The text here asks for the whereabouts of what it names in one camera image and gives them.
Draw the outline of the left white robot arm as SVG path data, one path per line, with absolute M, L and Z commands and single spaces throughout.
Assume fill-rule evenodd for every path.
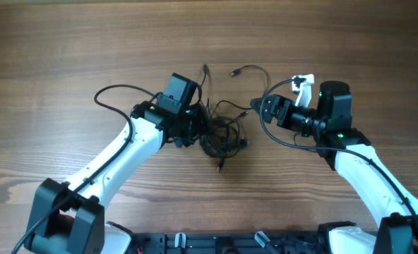
M 105 220 L 112 198 L 166 143 L 188 147 L 206 130 L 207 114 L 192 97 L 201 85 L 173 73 L 163 92 L 124 114 L 123 131 L 80 171 L 35 191 L 25 235 L 13 248 L 33 253 L 142 253 L 134 233 Z

